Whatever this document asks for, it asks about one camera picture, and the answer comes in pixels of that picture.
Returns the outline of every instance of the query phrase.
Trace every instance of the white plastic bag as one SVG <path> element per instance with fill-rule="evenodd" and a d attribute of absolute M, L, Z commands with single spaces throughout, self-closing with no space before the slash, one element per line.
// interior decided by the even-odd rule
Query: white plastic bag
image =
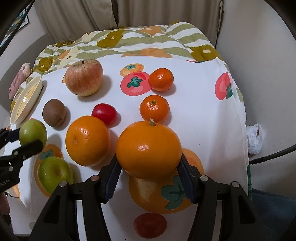
<path fill-rule="evenodd" d="M 250 154 L 258 154 L 262 149 L 264 132 L 260 124 L 247 126 L 248 135 L 248 152 Z"/>

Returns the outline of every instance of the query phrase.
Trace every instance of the black cable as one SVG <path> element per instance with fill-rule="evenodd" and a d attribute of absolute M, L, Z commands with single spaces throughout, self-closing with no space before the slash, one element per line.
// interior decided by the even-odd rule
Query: black cable
<path fill-rule="evenodd" d="M 291 153 L 291 152 L 293 152 L 295 150 L 296 150 L 296 145 L 293 145 L 293 146 L 288 147 L 287 149 L 276 152 L 274 154 L 271 154 L 271 155 L 268 155 L 268 156 L 263 156 L 263 157 L 260 157 L 260 158 L 257 158 L 257 159 L 253 159 L 253 160 L 250 161 L 250 165 L 257 164 L 257 163 L 262 163 L 262 162 L 265 162 L 265 161 L 268 161 L 268 160 L 271 160 L 271 159 L 275 159 L 275 158 L 278 158 L 280 156 Z"/>

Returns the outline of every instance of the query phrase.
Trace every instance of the curtain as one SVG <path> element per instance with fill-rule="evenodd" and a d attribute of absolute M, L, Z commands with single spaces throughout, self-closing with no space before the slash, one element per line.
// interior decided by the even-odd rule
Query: curtain
<path fill-rule="evenodd" d="M 215 45 L 221 0 L 36 0 L 44 29 L 55 42 L 74 41 L 91 31 L 169 25 L 184 21 Z"/>
<path fill-rule="evenodd" d="M 112 1 L 114 9 L 118 9 L 118 28 L 184 21 L 199 28 L 213 45 L 216 43 L 221 0 Z"/>
<path fill-rule="evenodd" d="M 54 42 L 71 42 L 88 32 L 117 27 L 111 0 L 36 0 L 34 5 Z"/>

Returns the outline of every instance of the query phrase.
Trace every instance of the pink cloth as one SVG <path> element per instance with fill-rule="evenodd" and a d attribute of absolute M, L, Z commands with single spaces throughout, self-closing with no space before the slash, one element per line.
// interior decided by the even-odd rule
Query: pink cloth
<path fill-rule="evenodd" d="M 19 89 L 20 85 L 27 79 L 27 77 L 30 75 L 30 64 L 25 63 L 22 65 L 21 69 L 18 71 L 16 77 L 14 78 L 13 82 L 11 83 L 11 86 L 8 90 L 9 93 L 9 99 L 12 100 L 15 94 L 17 93 L 17 90 Z"/>

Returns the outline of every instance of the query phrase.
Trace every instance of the plate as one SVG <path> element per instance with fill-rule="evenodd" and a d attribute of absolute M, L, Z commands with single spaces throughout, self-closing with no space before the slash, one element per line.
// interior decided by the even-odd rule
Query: plate
<path fill-rule="evenodd" d="M 10 124 L 20 124 L 33 108 L 42 88 L 41 76 L 36 76 L 21 92 L 11 112 Z"/>

